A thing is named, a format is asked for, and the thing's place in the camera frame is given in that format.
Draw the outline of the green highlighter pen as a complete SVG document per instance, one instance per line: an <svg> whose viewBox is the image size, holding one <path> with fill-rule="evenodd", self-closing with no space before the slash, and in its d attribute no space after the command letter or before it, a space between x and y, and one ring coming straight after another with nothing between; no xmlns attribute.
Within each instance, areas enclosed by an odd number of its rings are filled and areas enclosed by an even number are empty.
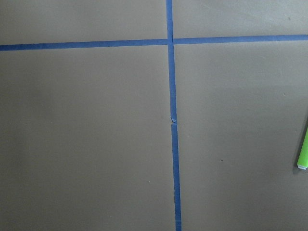
<svg viewBox="0 0 308 231"><path fill-rule="evenodd" d="M308 128L305 128L303 133L296 166L301 170L308 169Z"/></svg>

